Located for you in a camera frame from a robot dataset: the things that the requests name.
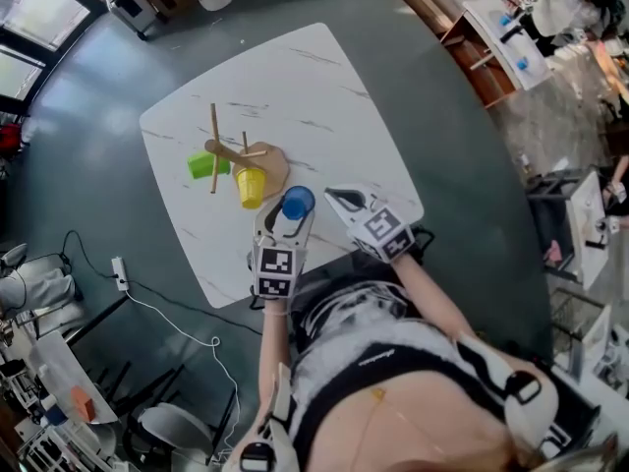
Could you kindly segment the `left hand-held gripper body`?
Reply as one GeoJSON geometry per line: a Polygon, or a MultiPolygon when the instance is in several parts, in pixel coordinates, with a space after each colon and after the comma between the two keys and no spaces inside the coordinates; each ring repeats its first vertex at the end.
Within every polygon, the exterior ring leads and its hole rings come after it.
{"type": "Polygon", "coordinates": [[[254,243],[253,293],[266,300],[291,298],[295,294],[307,253],[304,248],[254,243]]]}

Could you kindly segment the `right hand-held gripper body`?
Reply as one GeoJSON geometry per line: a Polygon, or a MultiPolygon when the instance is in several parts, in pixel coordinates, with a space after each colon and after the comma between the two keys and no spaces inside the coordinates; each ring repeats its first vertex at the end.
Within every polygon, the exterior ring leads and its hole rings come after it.
{"type": "Polygon", "coordinates": [[[416,244],[411,227],[389,205],[367,212],[348,230],[349,237],[373,258],[390,264],[416,244]]]}

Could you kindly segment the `yellow plastic cup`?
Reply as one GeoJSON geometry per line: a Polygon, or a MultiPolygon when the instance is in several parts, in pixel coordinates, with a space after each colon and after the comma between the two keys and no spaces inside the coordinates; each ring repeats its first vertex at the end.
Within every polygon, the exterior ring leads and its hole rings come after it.
{"type": "Polygon", "coordinates": [[[236,180],[241,206],[245,209],[259,208],[264,197],[265,172],[259,168],[243,168],[236,180]]]}

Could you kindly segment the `blue plastic cup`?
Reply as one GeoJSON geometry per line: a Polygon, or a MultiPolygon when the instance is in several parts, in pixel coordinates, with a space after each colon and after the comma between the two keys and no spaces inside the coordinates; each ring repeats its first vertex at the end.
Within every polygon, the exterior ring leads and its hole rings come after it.
{"type": "Polygon", "coordinates": [[[293,221],[309,215],[315,207],[315,195],[305,186],[293,186],[283,196],[281,210],[284,216],[293,221]]]}

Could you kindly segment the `wooden cup tree stand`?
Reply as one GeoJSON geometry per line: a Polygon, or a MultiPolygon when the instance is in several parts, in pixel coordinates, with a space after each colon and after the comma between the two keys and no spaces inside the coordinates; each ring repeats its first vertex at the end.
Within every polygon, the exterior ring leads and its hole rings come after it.
{"type": "MultiPolygon", "coordinates": [[[[222,157],[230,161],[234,180],[238,172],[243,168],[259,168],[266,174],[264,197],[265,200],[281,193],[284,190],[290,174],[290,165],[284,151],[277,146],[266,142],[257,142],[248,146],[247,133],[242,133],[243,149],[235,151],[221,143],[217,110],[214,103],[210,104],[211,138],[205,142],[205,150],[213,153],[216,158],[222,157]]],[[[215,194],[218,184],[218,164],[214,165],[214,174],[211,176],[210,192],[215,194]]]]}

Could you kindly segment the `green plastic cup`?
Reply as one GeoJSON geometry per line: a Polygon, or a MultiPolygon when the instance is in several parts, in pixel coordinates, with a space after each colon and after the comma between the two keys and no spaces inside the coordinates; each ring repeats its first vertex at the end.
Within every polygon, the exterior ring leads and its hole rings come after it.
{"type": "Polygon", "coordinates": [[[229,160],[216,156],[206,150],[199,151],[187,159],[188,169],[193,179],[210,177],[214,174],[214,165],[218,164],[218,175],[229,174],[231,163],[229,160]]]}

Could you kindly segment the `person's right forearm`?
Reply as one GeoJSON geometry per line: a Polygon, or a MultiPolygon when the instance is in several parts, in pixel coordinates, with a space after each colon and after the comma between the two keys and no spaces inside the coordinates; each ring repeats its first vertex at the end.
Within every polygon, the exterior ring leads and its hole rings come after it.
{"type": "Polygon", "coordinates": [[[475,336],[459,308],[412,256],[400,256],[391,267],[426,321],[451,339],[459,339],[463,334],[475,336]]]}

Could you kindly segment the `white chair black legs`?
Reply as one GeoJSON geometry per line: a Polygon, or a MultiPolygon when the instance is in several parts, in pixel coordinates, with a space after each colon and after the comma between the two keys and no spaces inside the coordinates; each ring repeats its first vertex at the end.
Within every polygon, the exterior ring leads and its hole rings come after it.
{"type": "Polygon", "coordinates": [[[137,466],[172,465],[174,455],[195,453],[202,465],[215,456],[233,412],[227,404],[217,425],[210,425],[187,410],[166,402],[131,415],[122,437],[122,448],[137,466]]]}

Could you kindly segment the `orange box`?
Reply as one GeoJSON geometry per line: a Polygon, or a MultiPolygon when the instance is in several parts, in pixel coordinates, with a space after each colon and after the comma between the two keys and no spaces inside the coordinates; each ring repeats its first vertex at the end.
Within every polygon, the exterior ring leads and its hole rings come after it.
{"type": "Polygon", "coordinates": [[[91,423],[95,418],[95,406],[89,394],[79,385],[74,385],[71,390],[71,399],[81,418],[91,423]]]}

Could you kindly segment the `white table with clutter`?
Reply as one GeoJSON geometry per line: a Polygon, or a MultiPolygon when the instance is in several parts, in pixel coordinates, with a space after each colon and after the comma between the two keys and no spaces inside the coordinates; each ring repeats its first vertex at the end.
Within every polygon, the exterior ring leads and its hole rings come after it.
{"type": "Polygon", "coordinates": [[[59,331],[37,340],[29,352],[28,364],[69,420],[85,422],[73,406],[70,390],[74,385],[81,386],[94,402],[95,418],[90,424],[109,424],[118,420],[59,331]]]}

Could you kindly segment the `white portable air cooler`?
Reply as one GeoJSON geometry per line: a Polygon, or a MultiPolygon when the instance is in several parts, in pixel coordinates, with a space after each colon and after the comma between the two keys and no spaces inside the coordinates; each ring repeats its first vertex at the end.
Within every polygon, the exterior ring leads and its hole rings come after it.
{"type": "Polygon", "coordinates": [[[148,0],[106,0],[106,5],[141,41],[147,41],[145,33],[157,21],[157,12],[148,0]]]}

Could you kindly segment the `red bag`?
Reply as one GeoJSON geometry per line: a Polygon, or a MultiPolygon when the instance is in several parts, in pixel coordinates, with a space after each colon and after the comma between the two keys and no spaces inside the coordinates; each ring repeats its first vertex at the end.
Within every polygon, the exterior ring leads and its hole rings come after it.
{"type": "Polygon", "coordinates": [[[0,125],[0,153],[12,154],[22,147],[21,126],[9,123],[0,125]]]}

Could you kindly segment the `black-framed glass doors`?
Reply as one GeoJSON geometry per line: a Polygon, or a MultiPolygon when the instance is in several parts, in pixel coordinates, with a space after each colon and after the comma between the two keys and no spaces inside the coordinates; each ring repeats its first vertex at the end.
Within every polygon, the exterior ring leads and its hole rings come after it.
{"type": "Polygon", "coordinates": [[[90,20],[78,0],[0,0],[0,98],[30,102],[90,20]]]}

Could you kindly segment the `white side table wooden frame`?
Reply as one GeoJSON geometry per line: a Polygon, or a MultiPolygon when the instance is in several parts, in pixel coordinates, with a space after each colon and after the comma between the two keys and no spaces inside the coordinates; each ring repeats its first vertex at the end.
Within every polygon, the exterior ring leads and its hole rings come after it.
{"type": "Polygon", "coordinates": [[[485,108],[491,108],[511,94],[530,90],[550,77],[550,69],[536,43],[523,29],[506,44],[500,38],[531,7],[522,0],[520,8],[511,11],[503,0],[468,0],[463,13],[441,38],[441,44],[461,68],[485,108]],[[500,18],[509,15],[507,26],[500,18]],[[528,68],[519,70],[517,61],[528,60],[528,68]]]}

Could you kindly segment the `white table black frame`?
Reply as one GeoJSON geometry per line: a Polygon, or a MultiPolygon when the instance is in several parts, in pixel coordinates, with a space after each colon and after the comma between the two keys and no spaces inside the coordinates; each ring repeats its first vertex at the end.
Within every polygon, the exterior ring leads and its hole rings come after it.
{"type": "Polygon", "coordinates": [[[608,261],[609,231],[595,167],[531,177],[525,188],[544,270],[589,289],[608,261]]]}

